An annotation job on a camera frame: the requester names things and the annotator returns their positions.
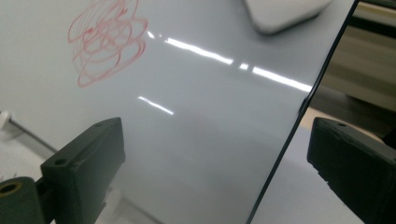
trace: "white surface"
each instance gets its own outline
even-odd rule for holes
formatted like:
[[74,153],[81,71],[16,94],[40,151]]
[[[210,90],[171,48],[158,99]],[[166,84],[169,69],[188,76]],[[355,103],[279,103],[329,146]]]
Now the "white surface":
[[245,0],[254,26],[274,34],[319,14],[332,0]]
[[310,132],[297,129],[252,224],[362,224],[306,161]]
[[[57,148],[121,117],[125,196],[164,223],[245,223],[353,1],[270,37],[241,1],[140,1],[121,62],[140,58],[93,83],[114,61],[90,63],[89,79],[78,70],[87,55],[72,61],[82,42],[68,43],[89,3],[0,1],[0,110]],[[116,15],[130,18],[135,3]],[[71,41],[97,25],[108,23],[72,26]]]

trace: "red marker drawing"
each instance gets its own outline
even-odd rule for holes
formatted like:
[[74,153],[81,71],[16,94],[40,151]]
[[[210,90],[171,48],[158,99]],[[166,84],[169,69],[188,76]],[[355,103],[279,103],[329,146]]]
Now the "red marker drawing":
[[142,35],[148,20],[135,16],[138,4],[139,0],[95,0],[73,21],[68,42],[74,45],[81,88],[116,74],[145,51]]

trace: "whiteboard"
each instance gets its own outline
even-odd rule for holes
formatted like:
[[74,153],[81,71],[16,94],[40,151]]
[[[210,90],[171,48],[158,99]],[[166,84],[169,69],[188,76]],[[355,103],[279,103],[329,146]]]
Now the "whiteboard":
[[57,148],[121,117],[127,198],[245,223],[353,5],[263,36],[239,0],[2,0],[0,110]]

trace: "white clamp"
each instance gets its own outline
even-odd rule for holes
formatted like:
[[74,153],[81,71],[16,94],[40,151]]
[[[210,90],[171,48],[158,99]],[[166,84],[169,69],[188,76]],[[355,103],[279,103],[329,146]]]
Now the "white clamp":
[[9,122],[10,118],[9,112],[0,112],[0,141],[11,140],[22,133],[21,129]]

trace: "red ink mark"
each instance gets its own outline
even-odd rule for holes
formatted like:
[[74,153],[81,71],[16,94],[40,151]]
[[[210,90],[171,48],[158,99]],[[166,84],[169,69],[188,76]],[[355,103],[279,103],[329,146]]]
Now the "red ink mark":
[[95,0],[73,21],[68,42],[81,88],[110,77],[145,51],[148,20],[135,16],[139,0]]

